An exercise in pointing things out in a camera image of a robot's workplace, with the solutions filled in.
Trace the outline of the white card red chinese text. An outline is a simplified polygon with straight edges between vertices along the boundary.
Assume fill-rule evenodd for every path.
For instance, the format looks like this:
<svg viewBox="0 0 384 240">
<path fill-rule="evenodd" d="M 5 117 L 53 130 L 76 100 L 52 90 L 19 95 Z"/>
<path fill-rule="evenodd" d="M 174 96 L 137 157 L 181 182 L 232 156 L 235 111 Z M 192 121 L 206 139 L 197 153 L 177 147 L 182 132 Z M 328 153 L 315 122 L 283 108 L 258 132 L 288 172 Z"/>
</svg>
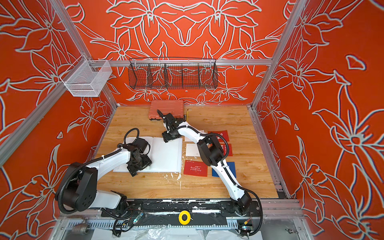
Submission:
<svg viewBox="0 0 384 240">
<path fill-rule="evenodd" d="M 186 130 L 184 130 L 183 135 L 188 140 L 190 140 L 190 142 L 193 142 L 195 144 L 198 143 L 200 140 L 205 138 L 205 136 L 201 135 L 200 132 L 195 132 L 194 130 L 188 129 L 188 128 Z"/>
</svg>

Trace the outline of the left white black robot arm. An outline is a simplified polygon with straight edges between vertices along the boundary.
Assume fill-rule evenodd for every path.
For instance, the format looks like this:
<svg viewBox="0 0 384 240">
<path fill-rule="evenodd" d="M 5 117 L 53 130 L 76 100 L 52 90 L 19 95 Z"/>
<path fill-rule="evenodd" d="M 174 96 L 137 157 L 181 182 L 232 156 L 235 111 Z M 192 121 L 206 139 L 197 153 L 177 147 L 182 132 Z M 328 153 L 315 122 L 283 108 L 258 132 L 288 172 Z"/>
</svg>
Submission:
<svg viewBox="0 0 384 240">
<path fill-rule="evenodd" d="M 61 213 L 73 214 L 87 209 L 101 209 L 106 215 L 121 219 L 130 209 L 124 194 L 98 190 L 98 181 L 119 166 L 125 166 L 134 177 L 152 164 L 149 157 L 151 145 L 140 138 L 139 129 L 133 128 L 129 132 L 137 133 L 132 142 L 123 140 L 107 155 L 86 163 L 74 162 L 68 166 L 55 195 Z"/>
</svg>

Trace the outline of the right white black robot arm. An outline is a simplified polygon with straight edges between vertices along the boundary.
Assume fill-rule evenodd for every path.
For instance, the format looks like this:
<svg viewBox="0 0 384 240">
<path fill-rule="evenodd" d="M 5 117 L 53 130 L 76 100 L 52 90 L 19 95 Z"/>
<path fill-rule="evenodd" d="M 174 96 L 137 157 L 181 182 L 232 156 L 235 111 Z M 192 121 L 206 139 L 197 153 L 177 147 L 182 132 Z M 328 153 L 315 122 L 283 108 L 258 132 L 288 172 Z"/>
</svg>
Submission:
<svg viewBox="0 0 384 240">
<path fill-rule="evenodd" d="M 175 118 L 171 113 L 164 115 L 157 110 L 158 115 L 164 121 L 166 131 L 162 133 L 165 143 L 182 136 L 192 140 L 198 147 L 200 157 L 207 166 L 218 174 L 224 183 L 232 200 L 235 212 L 241 216 L 249 212 L 254 196 L 258 203 L 260 217 L 263 217 L 263 209 L 260 198 L 253 191 L 241 186 L 226 161 L 229 155 L 229 144 L 219 134 L 203 133 L 192 127 L 185 119 Z"/>
</svg>

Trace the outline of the white photo album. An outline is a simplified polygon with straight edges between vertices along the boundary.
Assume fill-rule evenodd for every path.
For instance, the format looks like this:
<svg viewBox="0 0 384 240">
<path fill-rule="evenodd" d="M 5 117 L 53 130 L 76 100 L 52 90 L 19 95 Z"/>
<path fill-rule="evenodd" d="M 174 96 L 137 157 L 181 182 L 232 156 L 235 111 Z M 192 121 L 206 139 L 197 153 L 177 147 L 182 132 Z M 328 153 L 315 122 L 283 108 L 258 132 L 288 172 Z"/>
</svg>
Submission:
<svg viewBox="0 0 384 240">
<path fill-rule="evenodd" d="M 182 168 L 182 139 L 172 140 L 165 143 L 163 138 L 157 137 L 142 137 L 146 140 L 149 147 L 146 148 L 145 153 L 149 153 L 148 157 L 152 164 L 138 173 L 180 173 Z"/>
</svg>

